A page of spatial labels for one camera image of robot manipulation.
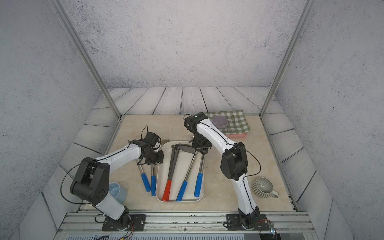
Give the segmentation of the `white rectangular storage tray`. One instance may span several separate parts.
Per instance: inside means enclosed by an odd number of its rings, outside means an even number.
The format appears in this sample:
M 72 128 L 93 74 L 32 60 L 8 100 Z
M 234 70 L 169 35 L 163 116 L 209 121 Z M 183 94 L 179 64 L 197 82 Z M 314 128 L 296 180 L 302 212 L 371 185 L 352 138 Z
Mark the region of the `white rectangular storage tray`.
M 162 151 L 164 152 L 164 160 L 163 163 L 158 166 L 157 170 L 157 185 L 156 185 L 156 197 L 157 199 L 163 203 L 162 198 L 164 194 L 164 190 L 167 183 L 168 178 L 168 172 L 169 172 L 169 166 L 170 166 L 170 158 L 171 158 L 171 152 L 172 152 L 172 146 L 176 144 L 185 144 L 189 145 L 188 142 L 167 142 L 163 145 Z M 177 202 L 176 198 L 178 196 L 179 190 L 181 188 L 181 185 L 184 181 L 184 178 L 186 176 L 188 167 L 190 165 L 190 162 L 193 158 L 194 154 L 190 154 L 187 152 L 180 151 L 179 156 L 176 163 L 176 168 L 174 171 L 174 175 L 172 178 L 172 185 L 171 185 L 171 192 L 170 192 L 170 199 L 168 202 L 165 202 L 166 204 L 170 203 L 193 203 L 200 201 L 204 194 L 205 194 L 205 186 L 204 186 L 204 178 L 202 182 L 202 188 L 200 197 L 196 198 L 194 197 L 194 191 L 195 191 L 195 185 L 197 181 L 197 176 L 199 172 L 199 167 L 202 159 L 202 153 L 197 152 L 193 167 L 191 169 L 190 176 L 188 178 L 188 185 L 185 191 L 185 194 L 183 196 L 183 199 L 181 202 Z

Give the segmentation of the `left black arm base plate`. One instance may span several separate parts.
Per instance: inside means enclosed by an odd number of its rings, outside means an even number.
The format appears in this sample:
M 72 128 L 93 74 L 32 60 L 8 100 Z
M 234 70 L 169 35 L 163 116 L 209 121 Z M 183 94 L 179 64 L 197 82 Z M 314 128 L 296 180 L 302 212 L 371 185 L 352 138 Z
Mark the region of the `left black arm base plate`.
M 103 222 L 103 232 L 142 232 L 144 231 L 147 216 L 144 214 L 133 214 L 122 216 L 119 220 L 106 217 Z

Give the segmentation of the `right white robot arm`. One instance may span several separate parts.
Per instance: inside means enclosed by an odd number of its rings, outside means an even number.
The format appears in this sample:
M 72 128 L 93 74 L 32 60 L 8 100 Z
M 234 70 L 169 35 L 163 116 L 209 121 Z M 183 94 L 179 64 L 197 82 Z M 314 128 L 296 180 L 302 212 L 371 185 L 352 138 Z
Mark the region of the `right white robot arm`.
M 194 143 L 207 148 L 212 145 L 222 155 L 220 169 L 231 180 L 238 200 L 240 225 L 251 230 L 260 220 L 260 210 L 248 183 L 248 153 L 243 143 L 236 143 L 217 129 L 203 112 L 186 114 L 184 126 L 194 134 Z

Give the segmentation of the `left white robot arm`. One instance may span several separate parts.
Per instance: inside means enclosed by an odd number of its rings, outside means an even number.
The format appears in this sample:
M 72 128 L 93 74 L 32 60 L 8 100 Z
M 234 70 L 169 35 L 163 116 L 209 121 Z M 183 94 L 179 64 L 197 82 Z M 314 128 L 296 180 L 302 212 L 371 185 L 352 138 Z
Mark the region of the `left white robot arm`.
M 129 210 L 119 203 L 109 192 L 110 175 L 131 161 L 145 159 L 146 165 L 161 164 L 164 152 L 160 151 L 161 139 L 134 140 L 111 154 L 81 161 L 70 193 L 88 201 L 116 224 L 124 227 L 131 223 Z

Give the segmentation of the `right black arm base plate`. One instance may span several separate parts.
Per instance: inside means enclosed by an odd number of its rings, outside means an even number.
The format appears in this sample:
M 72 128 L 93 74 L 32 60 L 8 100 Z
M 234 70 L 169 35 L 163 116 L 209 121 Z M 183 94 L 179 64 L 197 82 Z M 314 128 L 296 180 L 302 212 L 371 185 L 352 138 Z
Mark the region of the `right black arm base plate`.
M 223 226 L 229 231 L 267 231 L 270 229 L 266 215 L 245 217 L 241 214 L 227 214 Z

